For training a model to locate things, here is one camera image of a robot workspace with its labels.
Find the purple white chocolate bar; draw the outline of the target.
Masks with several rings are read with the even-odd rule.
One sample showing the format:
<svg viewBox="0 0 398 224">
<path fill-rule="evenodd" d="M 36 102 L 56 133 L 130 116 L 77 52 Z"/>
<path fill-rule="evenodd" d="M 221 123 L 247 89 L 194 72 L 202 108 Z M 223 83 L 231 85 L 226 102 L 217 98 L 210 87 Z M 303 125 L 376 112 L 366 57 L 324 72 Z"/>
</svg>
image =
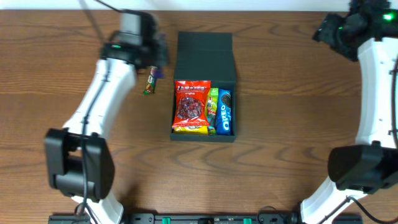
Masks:
<svg viewBox="0 0 398 224">
<path fill-rule="evenodd" d="M 159 35 L 158 45 L 156 77 L 163 78 L 163 68 L 168 65 L 167 40 L 164 33 Z"/>
</svg>

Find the red green candy bar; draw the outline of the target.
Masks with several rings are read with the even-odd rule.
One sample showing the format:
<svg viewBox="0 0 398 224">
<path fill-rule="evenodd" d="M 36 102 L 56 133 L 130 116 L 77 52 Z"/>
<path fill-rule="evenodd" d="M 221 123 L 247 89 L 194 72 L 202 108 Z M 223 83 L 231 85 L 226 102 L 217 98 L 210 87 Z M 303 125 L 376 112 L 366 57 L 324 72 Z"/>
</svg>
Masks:
<svg viewBox="0 0 398 224">
<path fill-rule="evenodd" d="M 157 82 L 158 68 L 155 66 L 147 67 L 145 73 L 147 75 L 146 87 L 143 91 L 144 95 L 153 95 L 155 93 L 155 87 Z"/>
</svg>

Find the red Hacks candy bag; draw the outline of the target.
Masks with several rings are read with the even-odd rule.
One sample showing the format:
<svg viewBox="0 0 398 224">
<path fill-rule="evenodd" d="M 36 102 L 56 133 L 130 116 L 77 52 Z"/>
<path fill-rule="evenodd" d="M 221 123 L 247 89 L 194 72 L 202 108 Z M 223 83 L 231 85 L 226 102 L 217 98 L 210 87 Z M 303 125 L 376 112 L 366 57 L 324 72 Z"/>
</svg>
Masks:
<svg viewBox="0 0 398 224">
<path fill-rule="evenodd" d="M 172 127 L 208 126 L 205 108 L 211 82 L 175 81 L 175 117 Z"/>
</svg>

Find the Haribo gummy bag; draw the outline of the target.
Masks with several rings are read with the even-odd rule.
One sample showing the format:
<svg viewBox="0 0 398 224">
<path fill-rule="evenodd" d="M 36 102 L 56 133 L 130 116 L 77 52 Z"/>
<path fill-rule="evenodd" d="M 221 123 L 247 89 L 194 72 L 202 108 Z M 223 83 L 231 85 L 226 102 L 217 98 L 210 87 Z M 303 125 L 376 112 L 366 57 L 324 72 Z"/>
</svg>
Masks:
<svg viewBox="0 0 398 224">
<path fill-rule="evenodd" d="M 216 134 L 216 114 L 218 107 L 218 88 L 211 88 L 208 92 L 207 102 L 206 102 L 206 118 L 209 123 L 208 134 L 213 136 Z"/>
</svg>

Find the yellow Hacks candy bag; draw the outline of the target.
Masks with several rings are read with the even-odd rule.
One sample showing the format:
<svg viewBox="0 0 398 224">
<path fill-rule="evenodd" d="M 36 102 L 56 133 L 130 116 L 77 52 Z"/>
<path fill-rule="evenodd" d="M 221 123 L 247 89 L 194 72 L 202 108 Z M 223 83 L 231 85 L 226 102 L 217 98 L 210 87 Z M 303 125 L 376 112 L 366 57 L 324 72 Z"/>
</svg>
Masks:
<svg viewBox="0 0 398 224">
<path fill-rule="evenodd" d="M 207 126 L 179 126 L 173 128 L 176 134 L 196 134 L 196 135 L 208 135 Z"/>
</svg>

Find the blue Oreo cookie pack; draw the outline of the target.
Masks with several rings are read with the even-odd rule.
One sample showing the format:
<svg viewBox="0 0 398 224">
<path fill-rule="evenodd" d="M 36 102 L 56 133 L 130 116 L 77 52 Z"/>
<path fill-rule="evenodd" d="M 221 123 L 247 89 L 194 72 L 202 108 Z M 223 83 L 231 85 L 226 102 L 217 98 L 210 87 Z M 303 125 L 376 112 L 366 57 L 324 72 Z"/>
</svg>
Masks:
<svg viewBox="0 0 398 224">
<path fill-rule="evenodd" d="M 232 112 L 231 92 L 229 90 L 218 90 L 218 107 L 216 114 L 216 134 L 232 135 Z"/>
</svg>

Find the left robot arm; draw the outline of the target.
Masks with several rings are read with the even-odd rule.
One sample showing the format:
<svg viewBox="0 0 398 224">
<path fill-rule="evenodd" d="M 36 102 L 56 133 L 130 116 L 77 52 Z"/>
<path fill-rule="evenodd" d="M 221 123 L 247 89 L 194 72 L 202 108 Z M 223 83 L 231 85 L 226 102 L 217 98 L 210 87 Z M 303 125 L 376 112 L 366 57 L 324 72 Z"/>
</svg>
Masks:
<svg viewBox="0 0 398 224">
<path fill-rule="evenodd" d="M 70 223 L 120 223 L 124 207 L 112 191 L 115 166 L 107 139 L 139 70 L 168 63 L 164 34 L 137 45 L 108 42 L 80 105 L 60 129 L 44 138 L 49 185 L 77 202 Z"/>
</svg>

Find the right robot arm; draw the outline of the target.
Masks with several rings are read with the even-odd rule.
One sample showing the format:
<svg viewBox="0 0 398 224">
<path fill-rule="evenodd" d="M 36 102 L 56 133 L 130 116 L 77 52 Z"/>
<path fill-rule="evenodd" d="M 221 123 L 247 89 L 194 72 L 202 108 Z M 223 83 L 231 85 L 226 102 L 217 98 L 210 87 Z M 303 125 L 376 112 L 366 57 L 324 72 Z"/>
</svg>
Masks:
<svg viewBox="0 0 398 224">
<path fill-rule="evenodd" d="M 300 204 L 302 223 L 332 223 L 351 203 L 397 183 L 397 10 L 362 5 L 328 14 L 313 39 L 361 67 L 354 145 L 334 148 L 328 177 Z"/>
</svg>

